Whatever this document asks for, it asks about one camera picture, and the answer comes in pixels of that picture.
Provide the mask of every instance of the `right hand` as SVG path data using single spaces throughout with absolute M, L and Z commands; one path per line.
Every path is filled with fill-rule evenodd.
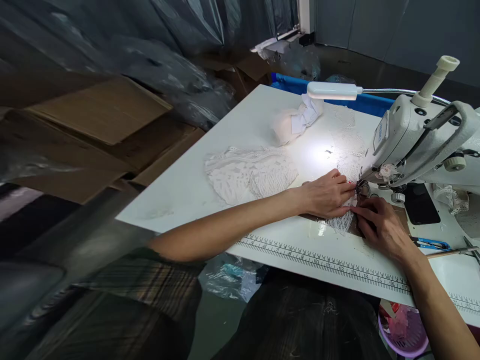
M 319 218 L 342 217 L 349 206 L 342 206 L 355 195 L 355 184 L 347 182 L 347 177 L 337 169 L 319 177 L 315 181 L 304 182 L 294 188 L 298 199 L 298 213 L 312 214 Z
M 422 252 L 405 232 L 394 208 L 382 197 L 370 197 L 360 207 L 352 207 L 358 215 L 358 226 L 366 243 L 402 266 Z

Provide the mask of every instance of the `white fabric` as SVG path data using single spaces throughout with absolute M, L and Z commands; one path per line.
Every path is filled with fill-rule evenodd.
M 391 177 L 398 174 L 397 167 L 393 164 L 383 164 L 380 168 L 378 174 L 375 174 L 375 177 L 378 179 L 383 179 L 383 181 L 390 184 Z
M 302 103 L 298 109 L 280 112 L 271 125 L 279 145 L 285 145 L 302 135 L 307 127 L 323 113 L 324 101 L 312 99 L 306 93 L 301 95 Z
M 469 196 L 466 191 L 457 190 L 452 185 L 436 184 L 433 198 L 447 204 L 450 207 L 450 214 L 456 215 L 469 210 Z
M 324 112 L 327 115 L 323 118 L 325 128 L 330 130 L 334 144 L 331 157 L 336 162 L 332 165 L 346 176 L 347 181 L 356 183 L 359 180 L 361 159 L 365 155 L 366 148 L 355 126 L 355 112 L 346 106 L 328 103 L 324 105 Z M 355 195 L 343 205 L 355 206 L 356 204 L 357 196 Z M 349 229 L 353 217 L 353 213 L 349 211 L 342 217 L 328 219 L 326 223 L 343 235 Z
M 280 193 L 299 174 L 282 147 L 229 147 L 210 155 L 204 169 L 215 192 L 232 206 Z

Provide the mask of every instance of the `smartphone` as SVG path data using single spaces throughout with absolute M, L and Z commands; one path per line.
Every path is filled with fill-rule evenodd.
M 440 215 L 425 184 L 409 183 L 404 194 L 405 209 L 413 225 L 437 224 L 440 222 Z

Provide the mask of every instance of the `measuring ruler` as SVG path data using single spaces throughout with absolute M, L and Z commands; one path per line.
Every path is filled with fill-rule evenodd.
M 252 233 L 242 238 L 236 245 L 400 294 L 412 295 L 406 278 L 344 261 L 338 257 L 292 246 Z M 449 292 L 448 295 L 459 311 L 480 317 L 480 300 L 453 292 Z

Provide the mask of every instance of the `white table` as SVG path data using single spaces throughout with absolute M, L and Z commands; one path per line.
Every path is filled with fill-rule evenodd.
M 273 147 L 270 128 L 282 109 L 296 109 L 299 95 L 260 85 L 219 124 L 201 138 L 167 171 L 156 179 L 117 217 L 118 220 L 164 233 L 179 225 L 215 213 L 228 206 L 210 186 L 204 172 L 205 157 L 238 148 Z M 326 149 L 332 145 L 328 131 L 334 119 L 324 114 L 287 149 L 297 164 L 299 176 L 292 186 L 314 180 L 332 169 Z M 380 118 L 355 112 L 355 123 L 365 144 L 371 140 Z M 372 189 L 390 201 L 390 191 Z M 440 224 L 413 226 L 412 236 L 446 241 L 464 247 L 464 232 L 448 207 L 434 200 Z M 414 305 L 402 272 L 387 258 L 364 245 L 355 235 L 340 235 L 332 228 L 295 216 L 264 226 L 229 253 L 263 264 L 361 291 L 380 298 Z M 480 270 L 476 260 L 451 255 L 430 261 L 440 282 L 468 324 L 480 327 Z

